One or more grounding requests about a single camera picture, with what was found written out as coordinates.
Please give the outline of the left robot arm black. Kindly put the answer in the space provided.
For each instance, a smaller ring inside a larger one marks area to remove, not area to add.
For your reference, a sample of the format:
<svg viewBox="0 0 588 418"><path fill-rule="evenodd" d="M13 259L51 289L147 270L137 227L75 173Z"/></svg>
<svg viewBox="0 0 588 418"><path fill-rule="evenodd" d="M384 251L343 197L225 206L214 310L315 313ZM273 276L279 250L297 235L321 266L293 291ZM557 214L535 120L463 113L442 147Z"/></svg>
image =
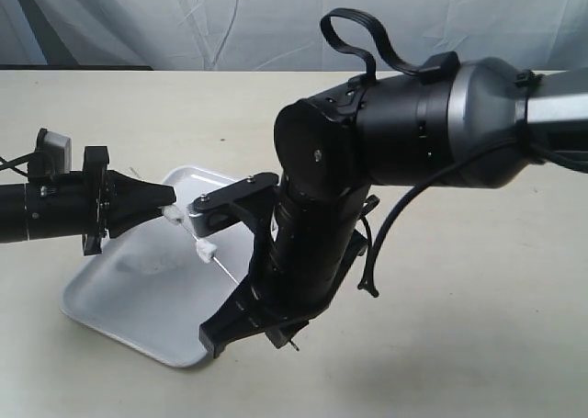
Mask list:
<svg viewBox="0 0 588 418"><path fill-rule="evenodd" d="M105 238L163 216L176 203L172 186L131 178L107 168L105 146L87 146L80 171L59 173L48 153L36 150L1 169L28 166L27 181L1 185L1 242L21 243L79 235L85 256L102 253Z"/></svg>

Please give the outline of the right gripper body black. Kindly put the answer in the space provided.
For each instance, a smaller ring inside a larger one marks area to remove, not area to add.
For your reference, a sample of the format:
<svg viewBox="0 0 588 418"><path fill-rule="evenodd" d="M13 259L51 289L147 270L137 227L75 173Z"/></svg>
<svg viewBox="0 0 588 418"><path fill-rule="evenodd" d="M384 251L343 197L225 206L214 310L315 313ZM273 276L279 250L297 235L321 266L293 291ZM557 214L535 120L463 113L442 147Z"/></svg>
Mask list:
<svg viewBox="0 0 588 418"><path fill-rule="evenodd" d="M368 239L356 232L368 197L368 186L351 188L331 201L312 199L281 180L272 216L277 232L252 287L260 302L284 312L316 308L332 290L341 265L368 250Z"/></svg>

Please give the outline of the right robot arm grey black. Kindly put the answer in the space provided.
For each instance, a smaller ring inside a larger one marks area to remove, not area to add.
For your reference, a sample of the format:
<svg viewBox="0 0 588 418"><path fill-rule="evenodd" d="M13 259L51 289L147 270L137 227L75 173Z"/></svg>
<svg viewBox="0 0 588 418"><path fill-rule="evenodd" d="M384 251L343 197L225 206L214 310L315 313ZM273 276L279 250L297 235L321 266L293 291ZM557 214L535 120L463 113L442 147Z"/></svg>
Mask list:
<svg viewBox="0 0 588 418"><path fill-rule="evenodd" d="M355 259L359 288L401 212L432 186L499 188L531 164L587 169L587 72L519 71L486 58L434 57L413 75L363 74L284 107L281 174L196 198L194 228L253 234L243 280L199 328L211 356L264 334L282 347L325 311Z"/></svg>

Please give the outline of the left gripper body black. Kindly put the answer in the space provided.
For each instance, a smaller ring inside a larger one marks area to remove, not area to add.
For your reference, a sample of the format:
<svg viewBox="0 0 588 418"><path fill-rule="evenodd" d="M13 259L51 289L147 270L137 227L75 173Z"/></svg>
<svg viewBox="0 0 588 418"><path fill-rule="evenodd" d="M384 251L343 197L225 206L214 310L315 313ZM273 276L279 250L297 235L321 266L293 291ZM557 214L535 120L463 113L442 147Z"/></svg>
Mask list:
<svg viewBox="0 0 588 418"><path fill-rule="evenodd" d="M82 235L84 255L102 253L107 237L107 218L111 200L111 178L108 172L107 146L86 146L82 174L87 191L87 224Z"/></svg>

